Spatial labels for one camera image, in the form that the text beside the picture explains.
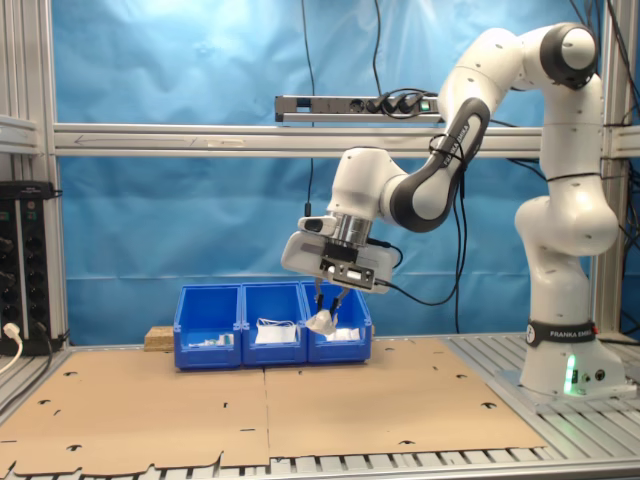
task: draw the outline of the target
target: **electrical plug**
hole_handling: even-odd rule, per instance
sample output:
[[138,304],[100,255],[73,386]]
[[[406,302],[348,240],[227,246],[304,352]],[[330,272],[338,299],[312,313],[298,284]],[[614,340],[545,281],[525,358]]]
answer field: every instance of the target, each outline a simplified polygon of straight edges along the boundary
[[22,339],[20,338],[20,327],[18,327],[15,323],[7,323],[2,329],[4,334],[12,339],[16,343],[22,343]]

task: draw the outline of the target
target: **blue plastic bin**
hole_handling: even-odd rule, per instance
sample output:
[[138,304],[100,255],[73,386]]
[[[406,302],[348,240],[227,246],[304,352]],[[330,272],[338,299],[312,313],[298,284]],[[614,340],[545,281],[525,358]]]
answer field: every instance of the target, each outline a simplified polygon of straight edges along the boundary
[[[242,361],[240,285],[182,287],[173,324],[176,367],[233,368]],[[233,334],[233,345],[189,346]]]
[[[323,283],[323,307],[329,308],[333,299],[341,291],[342,287],[338,285]],[[313,282],[302,282],[302,293],[307,317],[311,317],[318,311]],[[360,340],[328,342],[324,335],[309,330],[307,335],[309,363],[364,362],[371,357],[371,314],[359,290],[351,290],[342,300],[342,305],[338,309],[338,328],[359,328]]]
[[[256,344],[258,318],[290,320],[298,326],[297,341]],[[299,282],[242,285],[242,363],[301,364],[307,361],[306,308]]]

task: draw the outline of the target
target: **metal table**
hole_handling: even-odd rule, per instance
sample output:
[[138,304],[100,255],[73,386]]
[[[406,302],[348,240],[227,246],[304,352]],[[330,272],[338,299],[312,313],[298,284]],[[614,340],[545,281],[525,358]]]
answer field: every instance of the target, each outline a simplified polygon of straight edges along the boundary
[[[496,372],[522,367],[526,344],[520,334],[439,336],[487,383]],[[56,354],[49,375],[74,352],[119,347],[71,347]],[[640,366],[640,349],[611,345],[610,348],[632,365]],[[0,357],[0,366],[8,362]],[[0,377],[0,405],[28,381],[45,358],[25,358],[17,367]],[[120,477],[123,480],[188,480],[214,477],[269,478],[639,478],[640,479],[640,402],[611,400],[588,402],[555,413],[536,415],[508,392],[505,401],[550,445],[534,449],[476,450],[439,453],[345,455],[334,457],[272,458],[267,467],[200,468],[156,470]],[[6,417],[0,417],[0,424]],[[72,475],[34,476],[28,480],[76,480]],[[7,479],[18,477],[13,472]]]

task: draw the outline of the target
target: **blue curtain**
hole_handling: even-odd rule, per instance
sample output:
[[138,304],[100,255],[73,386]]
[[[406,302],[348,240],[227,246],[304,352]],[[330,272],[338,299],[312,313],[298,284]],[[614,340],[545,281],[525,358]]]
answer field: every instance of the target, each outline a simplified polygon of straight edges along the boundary
[[[306,0],[318,95],[373,95],[373,0]],[[61,122],[274,124],[274,97],[310,94],[298,0],[54,0]],[[380,1],[383,91],[437,91],[482,31],[520,34],[576,21],[556,0]],[[542,123],[538,92],[511,93],[496,118]],[[422,160],[400,159],[407,170]],[[308,159],[61,158],[71,338],[141,342],[171,324],[180,287],[295,279],[280,267],[303,213]],[[329,200],[336,159],[317,159],[313,210]],[[529,278],[513,219],[546,185],[504,159],[477,159],[467,180],[469,246],[463,332],[521,331]],[[454,281],[453,217],[413,234],[376,225],[405,262],[394,281],[428,300]],[[380,335],[453,331],[453,304],[427,308],[396,293],[368,295]]]

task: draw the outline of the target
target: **cardboard sheet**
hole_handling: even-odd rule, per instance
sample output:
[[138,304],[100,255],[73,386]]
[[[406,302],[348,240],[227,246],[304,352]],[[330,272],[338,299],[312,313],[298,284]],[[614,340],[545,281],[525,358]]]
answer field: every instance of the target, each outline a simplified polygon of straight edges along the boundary
[[177,372],[173,355],[74,354],[0,427],[0,476],[269,463],[264,372]]
[[170,354],[86,352],[0,427],[0,477],[14,461],[21,475],[111,476],[221,454],[239,466],[544,445],[437,339],[374,342],[363,365],[266,371],[185,373]]
[[374,342],[366,365],[269,369],[266,383],[272,457],[546,444],[437,339]]

